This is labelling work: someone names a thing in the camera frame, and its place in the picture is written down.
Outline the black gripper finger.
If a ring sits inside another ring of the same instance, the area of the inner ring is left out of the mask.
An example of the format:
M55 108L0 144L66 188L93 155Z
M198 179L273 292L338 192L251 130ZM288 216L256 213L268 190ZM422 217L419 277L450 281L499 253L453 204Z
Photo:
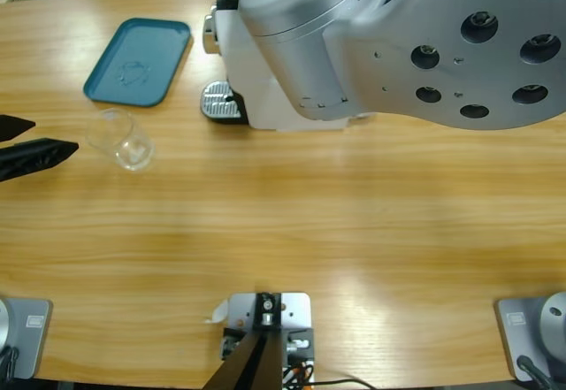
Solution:
M1 181L53 168L79 149L77 142L40 138L1 149Z
M10 141L35 127L35 122L10 115L0 115L0 142Z

